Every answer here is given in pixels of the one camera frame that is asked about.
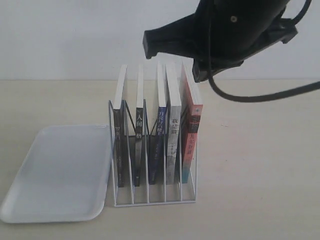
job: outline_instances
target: white plastic tray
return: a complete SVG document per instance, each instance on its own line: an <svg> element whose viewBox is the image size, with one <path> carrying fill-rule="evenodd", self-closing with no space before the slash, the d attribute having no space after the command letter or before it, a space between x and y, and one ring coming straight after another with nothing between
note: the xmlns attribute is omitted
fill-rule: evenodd
<svg viewBox="0 0 320 240"><path fill-rule="evenodd" d="M1 220L45 223L95 218L105 204L111 159L107 125L44 128L1 205Z"/></svg>

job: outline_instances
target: screw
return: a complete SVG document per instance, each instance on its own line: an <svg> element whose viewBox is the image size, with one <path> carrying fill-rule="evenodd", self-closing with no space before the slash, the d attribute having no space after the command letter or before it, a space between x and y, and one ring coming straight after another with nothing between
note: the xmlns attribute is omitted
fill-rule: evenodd
<svg viewBox="0 0 320 240"><path fill-rule="evenodd" d="M230 21L231 21L232 23L236 23L236 22L238 21L237 16L231 16Z"/></svg>

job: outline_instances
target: black robotic arm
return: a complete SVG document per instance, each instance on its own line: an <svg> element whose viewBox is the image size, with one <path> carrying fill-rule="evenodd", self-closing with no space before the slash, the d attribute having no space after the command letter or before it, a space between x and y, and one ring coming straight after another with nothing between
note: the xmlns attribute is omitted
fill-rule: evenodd
<svg viewBox="0 0 320 240"><path fill-rule="evenodd" d="M144 32L145 56L167 53L192 58L194 80L208 80L218 95L235 102L266 102L318 90L320 82L264 96L233 96L219 89L213 79L278 42L287 44L298 34L296 24L311 0L306 0L295 18L282 18L289 1L200 0L194 14Z"/></svg>

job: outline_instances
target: book spine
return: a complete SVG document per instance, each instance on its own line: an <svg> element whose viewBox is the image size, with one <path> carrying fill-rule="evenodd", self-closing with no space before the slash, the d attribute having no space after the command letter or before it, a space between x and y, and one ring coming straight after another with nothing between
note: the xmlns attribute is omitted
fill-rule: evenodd
<svg viewBox="0 0 320 240"><path fill-rule="evenodd" d="M135 114L135 158L134 158L134 186L140 186L140 169L142 161L142 136L143 136L143 117L144 109L136 108Z"/></svg>
<svg viewBox="0 0 320 240"><path fill-rule="evenodd" d="M185 128L185 141L183 144L182 152L182 183L186 184L188 182L191 162L194 157L194 151L198 136L198 129L200 123L200 115L192 115L187 120L187 126Z"/></svg>
<svg viewBox="0 0 320 240"><path fill-rule="evenodd" d="M177 158L178 138L181 119L181 106L171 106L168 127L167 155L166 155L166 174L165 182L167 185L174 184L175 166Z"/></svg>
<svg viewBox="0 0 320 240"><path fill-rule="evenodd" d="M163 157L163 147L164 147L164 132L166 123L166 107L159 107L157 120L156 120L156 130L155 130L155 141L152 150L152 155L149 160L149 184L156 184L159 165L162 162Z"/></svg>
<svg viewBox="0 0 320 240"><path fill-rule="evenodd" d="M113 110L113 122L114 122L114 144L116 155L116 167L118 176L118 187L122 188L125 185L124 181L124 160L122 154L122 141L123 141L123 121L120 109Z"/></svg>

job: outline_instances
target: wire frame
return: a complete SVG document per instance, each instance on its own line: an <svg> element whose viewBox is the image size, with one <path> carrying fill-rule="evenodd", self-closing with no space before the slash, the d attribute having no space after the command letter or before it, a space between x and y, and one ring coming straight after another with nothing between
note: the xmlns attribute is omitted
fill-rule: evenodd
<svg viewBox="0 0 320 240"><path fill-rule="evenodd" d="M131 123L132 117L128 108L127 102L124 100L124 130L126 137L126 152L127 152L127 175L128 182L125 187L118 187L118 174L117 165L115 162L116 150L114 148L114 142L112 143L113 158L111 161L111 180L112 180L112 194L113 194L113 205L114 207L135 207L135 206L152 206L152 205L167 205L167 204L186 204L195 203L197 201L198 193L198 139L196 140L195 151L193 154L192 165L189 172L187 183L182 184L182 154L178 151L178 177L174 184L167 185L166 183L166 138L163 137L163 162L160 180L154 184L149 184L149 166L148 158L150 157L151 147L151 133L149 132L148 116L146 108L146 100L143 101L143 130L144 130L144 165L142 164L143 170L141 171L141 178L144 178L144 182L141 182L140 186L134 186L132 176L132 159L130 155L130 136L128 130L128 116L130 117ZM109 127L110 127L110 138L113 139L113 105L112 102L108 103L109 112ZM179 149L182 149L181 134L179 134Z"/></svg>

